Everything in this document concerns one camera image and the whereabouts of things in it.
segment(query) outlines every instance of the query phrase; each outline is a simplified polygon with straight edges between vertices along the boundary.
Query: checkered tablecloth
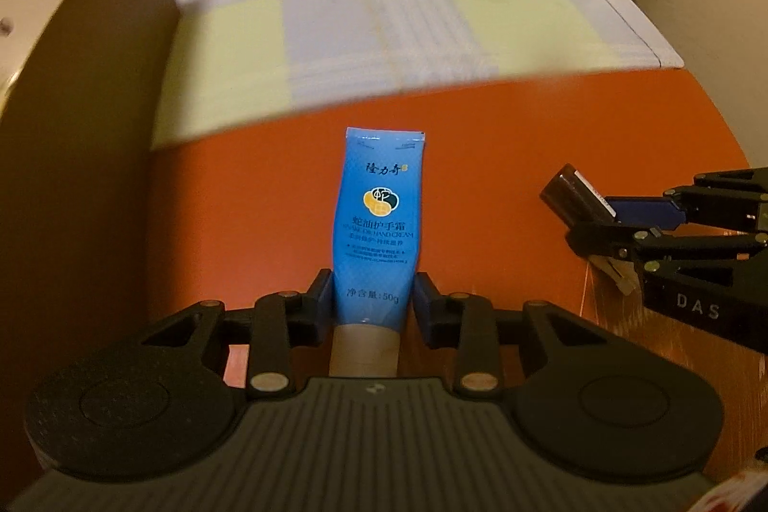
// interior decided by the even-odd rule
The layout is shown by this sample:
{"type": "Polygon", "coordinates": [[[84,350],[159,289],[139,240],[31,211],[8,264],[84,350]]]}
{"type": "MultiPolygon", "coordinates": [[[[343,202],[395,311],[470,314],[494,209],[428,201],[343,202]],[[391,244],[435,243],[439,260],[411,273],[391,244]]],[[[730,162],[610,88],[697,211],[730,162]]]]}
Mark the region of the checkered tablecloth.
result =
{"type": "Polygon", "coordinates": [[[682,66],[631,0],[177,1],[156,146],[427,86],[682,66]]]}

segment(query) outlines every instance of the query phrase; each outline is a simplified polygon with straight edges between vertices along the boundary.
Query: snake logo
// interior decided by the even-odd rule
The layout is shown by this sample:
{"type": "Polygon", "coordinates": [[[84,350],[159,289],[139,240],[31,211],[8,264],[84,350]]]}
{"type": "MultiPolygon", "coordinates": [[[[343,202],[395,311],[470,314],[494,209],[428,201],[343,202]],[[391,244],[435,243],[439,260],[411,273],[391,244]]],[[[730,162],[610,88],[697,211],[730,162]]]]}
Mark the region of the snake logo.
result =
{"type": "Polygon", "coordinates": [[[363,194],[362,204],[377,218],[383,218],[397,209],[400,198],[389,187],[374,187],[363,194]]]}

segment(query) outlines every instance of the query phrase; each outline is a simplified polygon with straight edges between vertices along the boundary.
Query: orange table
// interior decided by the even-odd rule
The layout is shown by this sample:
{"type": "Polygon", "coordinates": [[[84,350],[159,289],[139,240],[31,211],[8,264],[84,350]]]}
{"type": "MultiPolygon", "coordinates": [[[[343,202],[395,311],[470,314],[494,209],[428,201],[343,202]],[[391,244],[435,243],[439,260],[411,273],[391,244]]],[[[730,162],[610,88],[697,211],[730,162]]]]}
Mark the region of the orange table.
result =
{"type": "MultiPolygon", "coordinates": [[[[565,227],[539,200],[564,163],[605,195],[657,195],[695,173],[747,165],[685,70],[442,89],[263,122],[155,154],[152,315],[203,298],[249,305],[268,292],[304,289],[330,266],[347,126],[426,133],[420,269],[443,292],[483,294],[506,309],[546,299],[589,319],[605,318],[601,307],[615,293],[585,272],[564,241],[565,227]]],[[[640,315],[627,332],[667,324],[640,311],[639,301],[618,301],[627,315],[640,315]]],[[[606,306],[613,330],[629,323],[623,309],[606,306]]],[[[727,429],[710,463],[721,477],[765,438],[758,357],[690,332],[696,345],[715,346],[696,352],[701,366],[688,354],[666,355],[719,390],[730,378],[722,366],[708,374],[717,369],[708,369],[717,361],[713,349],[727,352],[729,365],[754,365],[754,381],[728,387],[724,397],[727,429]]],[[[633,339],[664,353],[664,336],[633,339]]]]}

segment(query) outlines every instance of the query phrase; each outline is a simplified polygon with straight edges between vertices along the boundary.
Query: cardboard panel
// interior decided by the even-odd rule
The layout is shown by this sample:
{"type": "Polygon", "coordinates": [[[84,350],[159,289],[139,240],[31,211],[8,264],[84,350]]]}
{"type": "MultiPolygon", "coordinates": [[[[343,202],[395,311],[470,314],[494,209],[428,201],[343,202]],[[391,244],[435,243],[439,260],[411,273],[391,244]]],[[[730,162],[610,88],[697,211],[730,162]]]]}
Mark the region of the cardboard panel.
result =
{"type": "Polygon", "coordinates": [[[0,500],[45,374],[147,319],[147,165],[174,0],[64,0],[0,118],[0,500]]]}

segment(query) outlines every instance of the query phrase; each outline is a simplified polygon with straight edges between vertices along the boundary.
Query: tube cap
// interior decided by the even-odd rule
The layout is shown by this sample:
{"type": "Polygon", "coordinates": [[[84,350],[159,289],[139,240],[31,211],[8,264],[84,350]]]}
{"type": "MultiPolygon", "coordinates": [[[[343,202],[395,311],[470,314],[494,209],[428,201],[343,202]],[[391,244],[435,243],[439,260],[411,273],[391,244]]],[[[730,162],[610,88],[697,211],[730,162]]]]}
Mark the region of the tube cap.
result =
{"type": "Polygon", "coordinates": [[[371,324],[333,330],[329,375],[336,378],[395,378],[400,333],[371,324]]]}

